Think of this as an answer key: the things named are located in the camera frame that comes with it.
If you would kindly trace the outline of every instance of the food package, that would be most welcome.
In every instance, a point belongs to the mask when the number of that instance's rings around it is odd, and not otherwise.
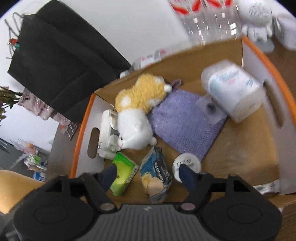
[[[140,166],[142,184],[151,203],[162,203],[172,183],[160,147],[152,147]]]
[[[38,154],[37,148],[32,143],[29,143],[27,141],[18,139],[17,142],[12,142],[12,144],[16,149],[22,151],[23,153],[27,153],[30,155]]]
[[[114,196],[120,196],[124,193],[127,186],[137,173],[139,166],[120,152],[116,154],[112,163],[114,163],[117,167],[117,176],[115,181],[112,183],[110,190],[113,192]]]
[[[24,164],[28,167],[29,170],[35,172],[46,172],[47,167],[45,162],[39,156],[29,155],[24,159]]]

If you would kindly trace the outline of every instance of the purple knit fabric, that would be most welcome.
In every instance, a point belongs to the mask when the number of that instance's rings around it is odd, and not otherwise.
[[[155,134],[179,153],[192,153],[201,161],[225,119],[212,125],[196,105],[200,96],[184,90],[175,90],[154,107],[148,119]]]

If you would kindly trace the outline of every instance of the plush cat face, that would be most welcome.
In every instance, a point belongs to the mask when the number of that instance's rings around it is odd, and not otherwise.
[[[140,150],[148,144],[156,144],[148,118],[141,110],[125,110],[119,113],[118,131],[118,145],[122,149]]]

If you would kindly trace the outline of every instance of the yellow and white plush cat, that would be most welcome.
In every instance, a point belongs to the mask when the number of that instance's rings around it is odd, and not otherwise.
[[[122,149],[143,149],[148,144],[156,145],[156,138],[148,121],[147,114],[157,106],[172,86],[164,79],[152,74],[141,75],[136,84],[122,90],[115,98],[118,112],[118,145]]]

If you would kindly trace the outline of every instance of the white toy figure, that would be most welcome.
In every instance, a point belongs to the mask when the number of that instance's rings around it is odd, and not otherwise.
[[[272,12],[264,0],[239,0],[237,5],[240,19],[246,22],[242,27],[244,35],[264,43],[272,37]]]
[[[140,150],[148,144],[156,145],[147,114],[172,91],[162,77],[141,75],[136,84],[118,93],[115,108],[118,112],[118,145],[122,149]]]

